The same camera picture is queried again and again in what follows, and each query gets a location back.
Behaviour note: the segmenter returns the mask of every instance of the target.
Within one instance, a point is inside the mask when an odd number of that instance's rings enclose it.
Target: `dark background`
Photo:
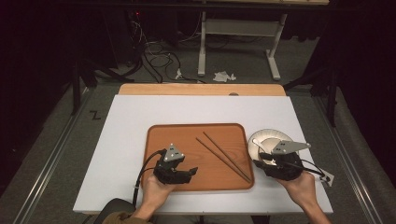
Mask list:
[[[396,18],[391,2],[341,0],[339,7],[363,6],[364,10],[357,14],[336,13],[331,18],[315,13],[289,15],[282,38],[297,35],[304,41],[321,36],[306,73],[323,66],[341,71],[338,86],[363,136],[395,185],[392,138],[396,134]],[[2,193],[69,85],[76,59],[102,55],[96,61],[111,66],[117,55],[110,47],[104,17],[98,10],[70,11],[52,1],[22,0],[7,1],[0,10]],[[188,33],[197,15],[178,12],[165,18],[176,21],[169,30],[178,27]],[[159,26],[155,19],[144,22],[152,35],[177,43],[175,33],[161,36],[165,33],[155,29]]]

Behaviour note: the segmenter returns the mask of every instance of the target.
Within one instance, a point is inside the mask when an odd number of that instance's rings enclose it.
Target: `black cable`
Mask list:
[[[166,54],[166,53],[167,53],[169,56],[170,56],[170,55],[173,55],[173,56],[176,58],[177,63],[178,63],[178,68],[177,68],[177,69],[180,69],[180,67],[181,67],[181,62],[180,62],[180,60],[178,59],[177,55],[176,55],[174,52],[165,52],[165,54]],[[172,64],[172,62],[168,63],[168,64],[165,66],[165,75],[166,75],[169,79],[174,80],[174,81],[187,80],[187,81],[196,81],[196,82],[200,81],[200,82],[202,82],[202,83],[206,83],[206,82],[202,81],[201,79],[185,77],[184,75],[181,75],[181,76],[180,76],[182,79],[176,79],[176,78],[169,77],[169,76],[168,76],[168,73],[167,73],[167,68],[168,68],[168,66],[169,66],[170,64]]]
[[[163,45],[160,42],[150,42],[147,43],[148,48],[151,46],[160,46],[160,49],[157,49],[155,52],[152,51],[152,49],[149,51],[152,54],[160,54],[163,52]]]
[[[135,72],[137,72],[142,67],[142,64],[143,64],[143,60],[142,60],[142,58],[139,58],[137,60],[136,64],[134,65],[134,67],[131,70],[129,70],[128,72],[126,72],[126,73],[124,73],[124,74],[122,74],[120,76],[127,77],[127,76],[129,76],[131,74],[134,74]]]
[[[157,60],[157,59],[159,59],[159,58],[166,58],[168,61],[167,61],[166,63],[164,63],[164,64],[154,65],[154,64],[153,64],[153,61],[154,61],[154,60]],[[151,63],[151,65],[152,65],[153,67],[164,67],[164,66],[168,66],[169,64],[173,63],[173,60],[170,58],[170,55],[168,55],[168,56],[162,56],[162,57],[154,57],[154,58],[152,58],[152,59],[149,61],[149,63]]]
[[[143,173],[145,173],[147,170],[154,170],[154,167],[147,168],[146,170],[143,171]]]
[[[318,172],[318,171],[316,171],[316,170],[312,170],[312,169],[309,169],[309,168],[306,168],[306,167],[301,167],[301,166],[299,166],[299,165],[295,165],[295,164],[293,164],[293,163],[289,163],[289,162],[286,162],[286,161],[277,161],[277,162],[276,162],[276,164],[279,164],[279,163],[281,163],[281,164],[287,164],[287,165],[289,165],[289,166],[292,166],[292,167],[295,167],[295,168],[298,168],[298,169],[301,169],[301,170],[305,170],[305,171],[308,171],[308,172],[311,172],[311,173],[320,175],[321,177],[325,176],[325,174],[320,173],[320,172]]]
[[[149,72],[149,74],[150,74],[152,77],[154,77],[154,79],[155,79],[158,83],[160,83],[160,80],[159,80],[154,74],[152,74],[152,72],[150,72],[149,69],[148,69],[144,64],[143,64],[143,67],[146,69],[146,71]]]
[[[93,69],[97,69],[97,70],[100,70],[100,71],[104,72],[105,74],[115,78],[118,81],[126,82],[126,83],[134,82],[134,79],[129,79],[129,78],[123,77],[123,76],[111,71],[110,69],[102,66],[101,64],[95,63],[92,60],[86,59],[86,60],[84,60],[84,63],[87,64],[88,66],[90,66]]]
[[[152,70],[154,70],[154,72],[160,77],[160,79],[157,79],[158,83],[163,83],[163,76],[161,76],[161,74],[157,71],[157,69],[155,69],[152,64],[149,62],[148,56],[146,55],[146,52],[143,53],[143,56],[145,56],[146,62],[149,64],[149,66],[152,68]]]
[[[209,49],[222,49],[224,47],[226,47],[228,44],[230,43],[230,39],[225,38],[225,43],[223,43],[221,46],[219,47],[210,47],[207,43],[205,44],[205,46]]]
[[[93,215],[87,216],[87,217],[84,219],[84,221],[82,222],[82,224],[87,223],[87,222],[91,219],[91,217],[93,217]]]
[[[323,173],[323,171],[322,171],[318,166],[316,166],[313,162],[306,161],[306,160],[300,160],[300,161],[305,161],[305,162],[308,162],[309,164],[315,166],[315,167],[323,174],[323,176],[325,176],[325,174]]]
[[[196,37],[195,37],[195,38],[192,38],[192,39],[189,39],[189,40],[185,40],[183,42],[179,42],[179,44],[183,45],[183,46],[186,46],[186,47],[197,47],[197,46],[201,46],[201,40],[200,39],[197,40]]]
[[[163,153],[165,153],[165,152],[166,152],[166,149],[163,149],[163,150],[158,150],[158,151],[154,152],[153,154],[151,154],[151,156],[149,156],[149,157],[146,159],[145,163],[144,163],[143,166],[142,166],[142,169],[140,169],[139,175],[137,176],[137,179],[136,179],[136,184],[134,185],[134,199],[133,199],[133,201],[132,201],[132,205],[133,205],[134,207],[136,207],[137,193],[139,192],[139,185],[140,185],[140,178],[142,177],[142,174],[146,171],[145,168],[146,168],[147,164],[149,163],[149,161],[150,161],[154,156],[156,156],[156,155],[158,155],[158,154],[163,154]]]
[[[252,39],[243,40],[239,38],[239,35],[216,35],[216,38],[219,40],[226,40],[229,44],[237,43],[237,44],[250,44],[254,42],[258,42],[264,39],[264,36],[253,36]]]

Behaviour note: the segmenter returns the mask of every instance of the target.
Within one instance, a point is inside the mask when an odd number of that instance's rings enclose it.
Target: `wire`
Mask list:
[[[82,222],[82,224],[87,223],[92,217],[93,217],[93,215],[87,216],[87,217],[84,219],[84,221]]]
[[[161,54],[161,52],[163,52],[163,45],[161,44],[160,41],[151,41],[151,42],[146,43],[146,45],[148,48],[151,46],[159,46],[160,47],[160,49],[158,49],[156,52],[152,52],[152,50],[151,50],[151,54],[153,56],[155,56],[156,54]]]
[[[156,156],[156,155],[158,155],[158,154],[161,154],[161,155],[162,155],[162,154],[165,153],[165,152],[166,152],[166,149],[162,149],[162,150],[158,150],[158,151],[154,152],[153,154],[151,154],[151,156],[149,156],[149,157],[146,159],[145,163],[144,163],[143,166],[142,166],[142,169],[140,169],[139,175],[137,176],[137,179],[136,179],[136,184],[134,185],[134,199],[133,199],[133,201],[132,201],[132,205],[133,205],[134,207],[136,207],[137,193],[139,192],[139,185],[140,185],[140,178],[142,177],[143,173],[146,171],[146,170],[145,170],[146,166],[148,165],[149,161],[150,161],[154,156]]]
[[[160,77],[160,79],[156,78],[154,74],[152,74],[149,69],[143,65],[146,70],[157,80],[158,83],[163,83],[163,76],[161,76],[161,74],[154,68],[154,66],[152,66],[152,64],[149,62],[148,56],[146,55],[146,52],[143,53],[143,56],[145,56],[146,62],[148,63],[148,65],[151,67],[152,70],[154,70],[154,72]]]
[[[225,43],[223,43],[221,46],[219,47],[210,47],[208,44],[205,44],[205,46],[209,49],[222,49],[224,47],[226,47],[229,43],[230,43],[230,39],[229,38],[224,38],[225,39]]]
[[[146,170],[143,171],[143,173],[145,173],[147,170],[154,170],[154,167],[147,168]]]
[[[243,40],[240,38],[239,35],[219,35],[219,39],[228,39],[231,44],[233,43],[242,43],[242,44],[249,44],[260,41],[264,39],[264,36],[252,36],[251,40]]]
[[[313,162],[306,161],[306,160],[300,160],[300,161],[305,161],[305,162],[308,162],[309,164],[315,166],[315,167],[322,173],[322,176],[325,176],[325,174],[323,173],[323,171],[322,171],[319,167],[317,167]]]
[[[295,164],[293,164],[293,163],[289,163],[289,162],[286,162],[286,161],[277,161],[277,162],[276,162],[276,164],[279,164],[279,163],[281,163],[281,164],[287,164],[287,165],[289,165],[289,166],[298,168],[298,169],[300,169],[300,170],[309,171],[309,172],[311,172],[311,173],[320,175],[321,177],[325,176],[325,174],[320,173],[320,172],[318,172],[318,171],[316,171],[316,170],[312,170],[312,169],[309,169],[309,168],[301,167],[301,166],[299,166],[299,165],[295,165]]]
[[[145,68],[151,73],[151,75],[152,75],[153,77],[156,78],[156,80],[157,80],[158,82],[160,82],[160,81],[163,82],[163,76],[160,75],[160,73],[158,72],[158,70],[157,70],[156,68],[164,67],[164,74],[165,74],[166,77],[169,78],[170,80],[174,80],[174,81],[187,80],[187,81],[195,81],[195,82],[200,81],[200,82],[202,82],[202,83],[205,83],[205,82],[202,81],[201,79],[189,78],[189,77],[185,77],[185,76],[180,76],[181,79],[176,79],[176,78],[170,77],[170,76],[168,75],[168,67],[169,67],[171,64],[173,64],[174,61],[175,61],[175,60],[172,59],[172,58],[175,58],[176,61],[177,61],[177,69],[180,69],[180,68],[181,68],[180,59],[177,57],[177,55],[176,55],[174,52],[171,52],[171,51],[163,51],[163,46],[162,46],[161,44],[159,44],[159,43],[155,43],[155,44],[156,44],[156,45],[160,45],[160,46],[162,47],[162,49],[161,49],[161,50],[158,50],[158,51],[155,52],[155,53],[151,51],[150,54],[151,54],[154,58],[152,58],[152,59],[150,59],[150,60],[147,58],[147,55],[145,55],[145,57],[146,57],[147,63],[151,66],[152,70],[154,70],[154,71],[157,73],[157,75],[161,77],[161,80],[157,79],[157,78],[155,77],[155,75],[152,74],[152,73],[149,71],[149,69],[148,69],[147,67],[145,67]],[[157,60],[157,59],[159,59],[159,58],[166,58],[167,61],[166,61],[164,64],[158,64],[158,65],[153,64],[154,60]]]
[[[188,40],[191,40],[191,39],[194,39],[194,38],[200,36],[200,35],[196,35],[196,34],[197,34],[197,31],[198,31],[198,28],[199,28],[199,23],[201,21],[201,18],[202,18],[202,12],[199,14],[198,22],[197,22],[197,25],[195,27],[195,31],[192,33],[192,35],[190,37],[184,39],[184,40],[179,40],[178,43],[185,42],[185,41],[188,41]]]
[[[104,66],[102,66],[99,63],[95,63],[94,61],[91,61],[89,59],[85,59],[83,61],[83,64],[86,66],[89,66],[92,70],[100,70],[103,73],[113,77],[114,79],[120,81],[120,82],[127,82],[127,83],[131,83],[134,82],[134,79],[129,79],[127,77],[121,76],[116,72],[113,72],[112,70],[110,70],[109,68],[106,68]]]

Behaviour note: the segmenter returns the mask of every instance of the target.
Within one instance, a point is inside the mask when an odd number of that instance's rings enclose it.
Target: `table leg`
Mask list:
[[[251,216],[254,224],[269,224],[270,216]]]
[[[206,63],[205,38],[206,38],[206,12],[202,12],[201,47],[200,47],[200,50],[199,50],[198,77],[204,77],[205,76],[205,63]]]
[[[267,60],[270,65],[271,74],[274,80],[280,80],[280,74],[279,71],[277,70],[274,55],[280,40],[280,36],[282,35],[283,27],[285,26],[285,21],[287,17],[288,17],[287,14],[282,14],[282,16],[280,17],[279,25],[277,26],[276,33],[274,36],[274,45],[271,49],[268,49],[266,51]]]
[[[199,216],[199,223],[200,224],[205,224],[204,216]]]

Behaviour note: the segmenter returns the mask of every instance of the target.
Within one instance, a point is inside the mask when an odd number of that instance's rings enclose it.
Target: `wooden tray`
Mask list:
[[[250,178],[250,182],[247,182],[196,140],[198,137],[224,160],[232,164],[204,135],[204,132],[238,164]],[[190,168],[198,167],[197,174],[192,177],[191,182],[177,186],[176,190],[250,189],[254,184],[245,130],[239,124],[154,125],[148,130],[144,160],[155,151],[168,148],[170,144],[174,144],[185,155],[185,160],[178,165],[177,170],[188,171]],[[159,158],[158,155],[151,159],[146,168],[155,167]],[[143,174],[142,185],[150,174],[152,170]]]

